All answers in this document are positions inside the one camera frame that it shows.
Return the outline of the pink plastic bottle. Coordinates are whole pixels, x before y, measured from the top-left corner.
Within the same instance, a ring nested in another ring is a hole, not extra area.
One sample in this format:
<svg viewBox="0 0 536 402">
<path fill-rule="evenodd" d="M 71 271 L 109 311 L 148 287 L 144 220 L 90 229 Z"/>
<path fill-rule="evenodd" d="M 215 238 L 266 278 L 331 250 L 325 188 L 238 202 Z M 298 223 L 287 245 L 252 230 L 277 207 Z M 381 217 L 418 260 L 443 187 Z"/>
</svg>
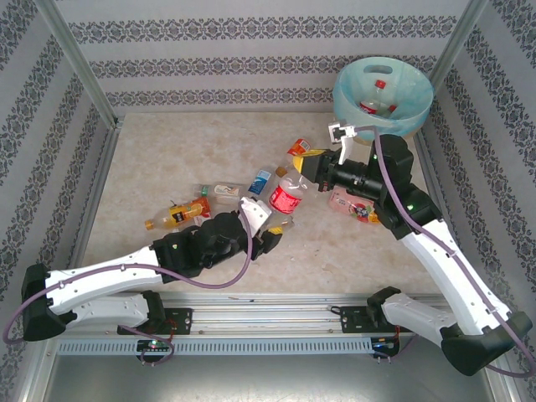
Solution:
<svg viewBox="0 0 536 402">
<path fill-rule="evenodd" d="M 336 212 L 350 216 L 365 224 L 379 224 L 374 210 L 374 202 L 351 195 L 345 188 L 335 186 L 328 200 L 328 206 Z"/>
</svg>

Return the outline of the orange juice bottle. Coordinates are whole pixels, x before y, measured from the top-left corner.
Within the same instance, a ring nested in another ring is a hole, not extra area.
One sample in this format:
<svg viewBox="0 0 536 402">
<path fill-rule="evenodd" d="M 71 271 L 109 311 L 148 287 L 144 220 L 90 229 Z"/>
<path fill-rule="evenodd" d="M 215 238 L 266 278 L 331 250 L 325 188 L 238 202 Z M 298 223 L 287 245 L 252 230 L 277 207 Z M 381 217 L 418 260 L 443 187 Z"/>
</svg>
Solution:
<svg viewBox="0 0 536 402">
<path fill-rule="evenodd" d="M 206 197 L 199 197 L 185 204 L 174 204 L 156 212 L 156 214 L 145 221 L 146 230 L 154 229 L 177 229 L 182 225 L 194 221 L 196 217 L 210 214 L 209 200 Z"/>
</svg>

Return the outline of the green cap white label bottle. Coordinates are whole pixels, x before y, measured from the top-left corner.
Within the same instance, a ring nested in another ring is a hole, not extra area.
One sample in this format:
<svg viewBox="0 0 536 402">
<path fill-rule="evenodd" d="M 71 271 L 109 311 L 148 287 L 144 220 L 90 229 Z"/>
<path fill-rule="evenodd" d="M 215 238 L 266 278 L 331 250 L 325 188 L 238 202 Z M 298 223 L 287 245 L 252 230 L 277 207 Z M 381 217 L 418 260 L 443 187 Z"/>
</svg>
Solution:
<svg viewBox="0 0 536 402">
<path fill-rule="evenodd" d="M 195 198 L 206 197 L 216 204 L 237 204 L 245 191 L 244 184 L 216 183 L 198 184 L 193 188 Z"/>
</svg>

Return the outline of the white bin with teal liner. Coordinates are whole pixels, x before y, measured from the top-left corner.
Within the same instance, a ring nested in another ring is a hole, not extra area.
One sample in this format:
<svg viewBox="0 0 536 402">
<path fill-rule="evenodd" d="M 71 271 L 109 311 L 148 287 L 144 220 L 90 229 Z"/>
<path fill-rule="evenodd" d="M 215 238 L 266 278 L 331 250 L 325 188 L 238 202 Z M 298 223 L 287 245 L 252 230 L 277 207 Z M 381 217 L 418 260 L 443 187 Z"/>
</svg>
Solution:
<svg viewBox="0 0 536 402">
<path fill-rule="evenodd" d="M 359 102 L 376 80 L 384 80 L 387 108 L 397 105 L 390 118 L 362 111 Z M 368 57 L 346 65 L 332 90 L 333 112 L 338 120 L 359 126 L 392 126 L 401 131 L 422 127 L 429 115 L 434 88 L 414 66 L 388 57 Z"/>
</svg>

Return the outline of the orange label small bottle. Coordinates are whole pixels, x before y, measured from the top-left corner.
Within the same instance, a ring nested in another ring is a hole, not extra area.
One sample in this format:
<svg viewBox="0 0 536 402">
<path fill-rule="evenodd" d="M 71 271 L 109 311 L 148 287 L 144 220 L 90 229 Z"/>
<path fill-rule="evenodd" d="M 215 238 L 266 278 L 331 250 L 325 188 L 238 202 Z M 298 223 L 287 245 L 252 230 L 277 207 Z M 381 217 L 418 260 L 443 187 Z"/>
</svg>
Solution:
<svg viewBox="0 0 536 402">
<path fill-rule="evenodd" d="M 275 173 L 279 178 L 284 177 L 288 174 L 293 167 L 293 158 L 295 156 L 301 156 L 303 153 L 312 149 L 313 140 L 308 137 L 299 137 L 290 148 L 286 151 L 285 156 L 282 158 L 278 166 L 276 167 Z"/>
</svg>

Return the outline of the blue label blue cap bottle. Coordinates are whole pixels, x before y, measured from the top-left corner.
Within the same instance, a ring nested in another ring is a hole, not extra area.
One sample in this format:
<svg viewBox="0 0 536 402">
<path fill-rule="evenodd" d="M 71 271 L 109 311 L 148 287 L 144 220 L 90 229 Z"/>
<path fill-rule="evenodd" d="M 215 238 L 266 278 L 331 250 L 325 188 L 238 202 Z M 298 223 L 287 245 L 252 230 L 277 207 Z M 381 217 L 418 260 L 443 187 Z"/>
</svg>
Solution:
<svg viewBox="0 0 536 402">
<path fill-rule="evenodd" d="M 263 191 L 267 189 L 268 184 L 271 182 L 271 179 L 273 179 L 273 175 L 272 169 L 261 168 L 248 187 L 248 193 L 253 196 L 262 195 Z"/>
</svg>

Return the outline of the left small circuit board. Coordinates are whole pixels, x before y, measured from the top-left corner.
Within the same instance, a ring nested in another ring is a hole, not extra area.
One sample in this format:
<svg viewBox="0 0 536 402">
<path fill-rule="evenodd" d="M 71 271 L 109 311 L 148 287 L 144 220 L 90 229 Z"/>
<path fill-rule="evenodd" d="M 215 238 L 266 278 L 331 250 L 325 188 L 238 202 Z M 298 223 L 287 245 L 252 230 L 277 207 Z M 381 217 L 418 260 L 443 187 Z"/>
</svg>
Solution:
<svg viewBox="0 0 536 402">
<path fill-rule="evenodd" d="M 137 342 L 137 351 L 141 352 L 155 352 L 164 353 L 170 350 L 168 343 L 158 341 L 155 339 L 142 339 Z"/>
</svg>

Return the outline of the small circuit board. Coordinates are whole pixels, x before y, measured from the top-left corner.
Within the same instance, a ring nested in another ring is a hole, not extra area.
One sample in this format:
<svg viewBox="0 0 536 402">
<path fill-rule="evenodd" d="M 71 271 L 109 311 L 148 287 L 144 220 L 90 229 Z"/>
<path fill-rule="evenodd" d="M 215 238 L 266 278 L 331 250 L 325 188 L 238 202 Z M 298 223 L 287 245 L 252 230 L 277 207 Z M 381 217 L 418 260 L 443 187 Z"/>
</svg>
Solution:
<svg viewBox="0 0 536 402">
<path fill-rule="evenodd" d="M 142 339 L 137 342 L 137 351 L 141 352 L 155 352 L 164 353 L 170 350 L 168 343 L 158 341 L 155 339 Z"/>
<path fill-rule="evenodd" d="M 382 353 L 388 353 L 389 350 L 399 350 L 399 339 L 397 337 L 371 338 L 374 350 Z"/>
</svg>

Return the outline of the steel sheet panel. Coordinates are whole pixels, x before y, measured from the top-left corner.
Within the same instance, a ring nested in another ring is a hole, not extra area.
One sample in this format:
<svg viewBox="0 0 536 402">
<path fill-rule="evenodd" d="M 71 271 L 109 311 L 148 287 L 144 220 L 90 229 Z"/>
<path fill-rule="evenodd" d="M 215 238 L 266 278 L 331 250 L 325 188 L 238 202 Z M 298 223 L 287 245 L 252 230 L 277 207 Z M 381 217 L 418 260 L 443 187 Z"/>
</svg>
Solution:
<svg viewBox="0 0 536 402">
<path fill-rule="evenodd" d="M 147 368 L 133 357 L 64 357 L 44 402 L 494 402 L 424 349 L 393 363 L 363 355 L 176 357 Z"/>
</svg>

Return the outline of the right small circuit board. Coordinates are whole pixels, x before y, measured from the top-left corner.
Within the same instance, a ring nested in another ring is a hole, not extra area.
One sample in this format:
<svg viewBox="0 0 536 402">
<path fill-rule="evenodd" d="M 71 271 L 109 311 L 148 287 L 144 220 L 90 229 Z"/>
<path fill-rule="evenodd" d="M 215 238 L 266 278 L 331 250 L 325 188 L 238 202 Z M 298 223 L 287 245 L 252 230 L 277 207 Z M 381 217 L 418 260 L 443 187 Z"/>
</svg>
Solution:
<svg viewBox="0 0 536 402">
<path fill-rule="evenodd" d="M 382 353 L 388 353 L 389 350 L 399 350 L 399 339 L 397 337 L 371 338 L 374 350 Z"/>
</svg>

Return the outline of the left black mount plate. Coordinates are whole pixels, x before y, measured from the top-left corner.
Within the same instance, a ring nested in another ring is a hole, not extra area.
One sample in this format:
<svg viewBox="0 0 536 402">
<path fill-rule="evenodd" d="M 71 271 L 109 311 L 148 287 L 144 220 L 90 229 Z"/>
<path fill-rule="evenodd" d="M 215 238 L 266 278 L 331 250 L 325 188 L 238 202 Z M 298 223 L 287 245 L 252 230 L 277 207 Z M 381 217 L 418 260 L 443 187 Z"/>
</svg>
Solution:
<svg viewBox="0 0 536 402">
<path fill-rule="evenodd" d="M 154 335 L 189 335 L 192 326 L 193 310 L 189 308 L 165 308 L 163 314 L 157 312 L 151 317 L 150 312 L 127 310 L 119 319 L 116 329 L 118 335 L 131 335 L 123 326 Z"/>
</svg>

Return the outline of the black mount plate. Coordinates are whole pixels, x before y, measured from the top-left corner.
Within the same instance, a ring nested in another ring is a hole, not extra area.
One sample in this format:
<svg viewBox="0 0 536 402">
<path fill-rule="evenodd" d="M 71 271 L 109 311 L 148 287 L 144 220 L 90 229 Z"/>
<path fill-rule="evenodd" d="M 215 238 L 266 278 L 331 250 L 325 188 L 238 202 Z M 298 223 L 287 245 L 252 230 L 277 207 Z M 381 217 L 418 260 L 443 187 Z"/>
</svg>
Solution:
<svg viewBox="0 0 536 402">
<path fill-rule="evenodd" d="M 193 310 L 189 308 L 165 308 L 163 314 L 157 312 L 151 317 L 150 312 L 127 310 L 119 319 L 116 329 L 118 335 L 131 335 L 123 326 L 154 335 L 189 335 L 192 326 Z"/>
<path fill-rule="evenodd" d="M 395 333 L 395 325 L 375 321 L 366 306 L 332 306 L 330 312 L 339 317 L 343 333 Z"/>
</svg>

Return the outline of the aluminium side rail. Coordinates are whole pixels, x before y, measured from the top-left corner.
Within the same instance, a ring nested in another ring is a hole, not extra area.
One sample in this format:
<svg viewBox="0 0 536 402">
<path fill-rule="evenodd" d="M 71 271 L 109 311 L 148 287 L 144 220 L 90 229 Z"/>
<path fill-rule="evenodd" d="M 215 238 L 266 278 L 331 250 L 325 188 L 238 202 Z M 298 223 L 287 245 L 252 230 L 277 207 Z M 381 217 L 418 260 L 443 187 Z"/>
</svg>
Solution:
<svg viewBox="0 0 536 402">
<path fill-rule="evenodd" d="M 428 189 L 428 194 L 434 201 L 435 205 L 441 211 L 443 219 L 445 220 L 449 228 L 449 232 L 454 239 L 455 245 L 459 246 L 459 239 L 457 237 L 455 227 L 452 225 L 449 208 L 444 198 L 443 187 L 441 186 L 440 181 L 437 178 L 436 168 L 432 161 L 432 158 L 430 157 L 430 154 L 428 153 L 428 148 L 425 144 L 425 139 L 422 130 L 418 130 L 416 132 L 416 134 L 413 136 L 413 141 L 415 144 L 415 150 L 420 160 L 420 166 L 426 187 Z"/>
<path fill-rule="evenodd" d="M 60 271 L 74 269 L 83 262 L 123 122 L 124 118 L 119 118 L 116 124 L 108 130 L 106 139 L 101 144 L 97 164 L 89 181 L 82 205 L 83 209 L 68 255 L 65 262 L 54 263 L 54 268 Z"/>
</svg>

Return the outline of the right black mount plate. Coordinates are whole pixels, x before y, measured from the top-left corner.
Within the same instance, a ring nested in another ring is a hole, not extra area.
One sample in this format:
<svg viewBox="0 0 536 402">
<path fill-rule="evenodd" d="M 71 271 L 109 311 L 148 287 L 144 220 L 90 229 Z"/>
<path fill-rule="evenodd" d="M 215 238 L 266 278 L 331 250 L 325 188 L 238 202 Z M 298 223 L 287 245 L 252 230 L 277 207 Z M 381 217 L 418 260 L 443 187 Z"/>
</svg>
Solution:
<svg viewBox="0 0 536 402">
<path fill-rule="evenodd" d="M 395 325 L 375 321 L 366 306 L 332 306 L 330 312 L 339 317 L 343 333 L 395 333 Z"/>
</svg>

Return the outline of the aluminium frame post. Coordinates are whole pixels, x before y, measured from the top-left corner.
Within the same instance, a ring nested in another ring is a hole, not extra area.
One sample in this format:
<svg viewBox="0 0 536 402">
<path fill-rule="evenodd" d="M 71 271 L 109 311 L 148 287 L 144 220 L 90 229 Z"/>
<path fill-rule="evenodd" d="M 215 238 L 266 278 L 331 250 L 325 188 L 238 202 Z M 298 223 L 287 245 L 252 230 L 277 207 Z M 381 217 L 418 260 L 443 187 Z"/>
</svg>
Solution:
<svg viewBox="0 0 536 402">
<path fill-rule="evenodd" d="M 64 20 L 55 0 L 33 0 L 38 11 L 42 14 L 44 21 L 49 26 L 53 36 L 56 38 L 64 55 L 70 62 L 74 72 L 80 78 L 82 85 L 87 91 L 93 104 L 98 110 L 100 117 L 108 128 L 115 129 L 118 117 L 113 111 L 105 92 L 90 67 L 90 63 L 84 56 L 75 36 L 72 34 L 69 25 Z"/>
<path fill-rule="evenodd" d="M 438 58 L 434 68 L 430 72 L 429 79 L 435 92 L 441 88 L 444 79 L 462 50 L 466 38 L 474 29 L 474 26 L 477 24 L 478 19 L 481 17 L 482 12 L 488 3 L 489 0 L 468 1 L 468 4 L 460 16 L 459 21 L 456 23 L 452 35 L 443 49 L 441 56 Z"/>
</svg>

